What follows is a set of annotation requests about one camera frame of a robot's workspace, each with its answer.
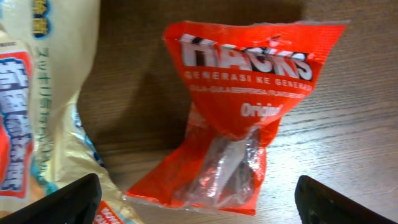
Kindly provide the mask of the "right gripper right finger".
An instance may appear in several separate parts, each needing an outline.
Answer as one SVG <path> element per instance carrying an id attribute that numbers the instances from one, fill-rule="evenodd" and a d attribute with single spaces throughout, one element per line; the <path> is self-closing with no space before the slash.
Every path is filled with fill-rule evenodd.
<path id="1" fill-rule="evenodd" d="M 298 178 L 295 204 L 303 224 L 397 224 L 307 175 Z"/>

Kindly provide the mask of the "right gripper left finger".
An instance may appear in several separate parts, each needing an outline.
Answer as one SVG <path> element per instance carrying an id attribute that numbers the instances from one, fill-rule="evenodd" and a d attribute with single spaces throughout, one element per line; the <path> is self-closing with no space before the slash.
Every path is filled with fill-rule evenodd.
<path id="1" fill-rule="evenodd" d="M 90 173 L 1 218 L 1 224 L 91 224 L 100 205 L 99 178 Z"/>

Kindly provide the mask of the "red Hacks candy bag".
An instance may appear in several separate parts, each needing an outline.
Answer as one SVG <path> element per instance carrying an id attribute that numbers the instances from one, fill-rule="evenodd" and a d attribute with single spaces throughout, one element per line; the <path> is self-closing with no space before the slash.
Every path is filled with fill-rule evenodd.
<path id="1" fill-rule="evenodd" d="M 192 99 L 185 137 L 126 195 L 164 208 L 255 215 L 267 147 L 282 117 L 315 89 L 347 25 L 169 25 L 163 39 Z"/>

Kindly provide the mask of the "beige snack bag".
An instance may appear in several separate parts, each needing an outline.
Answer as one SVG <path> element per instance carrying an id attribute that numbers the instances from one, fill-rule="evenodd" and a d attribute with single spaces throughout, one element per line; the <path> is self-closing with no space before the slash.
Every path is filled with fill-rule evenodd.
<path id="1" fill-rule="evenodd" d="M 98 0 L 1 2 L 1 216 L 94 173 L 95 223 L 139 223 L 77 110 L 96 54 Z"/>

